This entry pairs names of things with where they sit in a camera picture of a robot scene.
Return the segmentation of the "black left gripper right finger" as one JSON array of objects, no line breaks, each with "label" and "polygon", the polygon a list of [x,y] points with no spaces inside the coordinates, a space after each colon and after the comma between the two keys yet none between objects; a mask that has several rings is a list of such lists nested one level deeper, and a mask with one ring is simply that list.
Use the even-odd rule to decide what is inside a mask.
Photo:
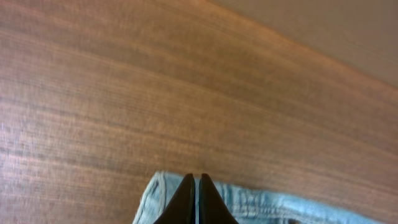
[{"label": "black left gripper right finger", "polygon": [[208,174],[199,183],[199,224],[238,224]]}]

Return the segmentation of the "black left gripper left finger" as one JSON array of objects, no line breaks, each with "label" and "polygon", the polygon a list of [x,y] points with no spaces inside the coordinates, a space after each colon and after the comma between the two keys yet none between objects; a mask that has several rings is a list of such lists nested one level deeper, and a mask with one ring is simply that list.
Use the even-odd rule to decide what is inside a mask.
[{"label": "black left gripper left finger", "polygon": [[169,204],[154,224],[195,223],[195,179],[193,174],[184,176]]}]

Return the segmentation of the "light blue denim shorts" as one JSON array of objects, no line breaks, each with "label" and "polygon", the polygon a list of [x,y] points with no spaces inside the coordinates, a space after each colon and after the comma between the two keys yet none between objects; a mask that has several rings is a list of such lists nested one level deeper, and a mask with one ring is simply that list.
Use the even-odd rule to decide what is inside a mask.
[{"label": "light blue denim shorts", "polygon": [[[133,223],[154,223],[164,212],[182,180],[180,174],[157,171],[141,197]],[[214,185],[238,223],[378,223],[349,210],[294,195],[245,189],[217,181]]]}]

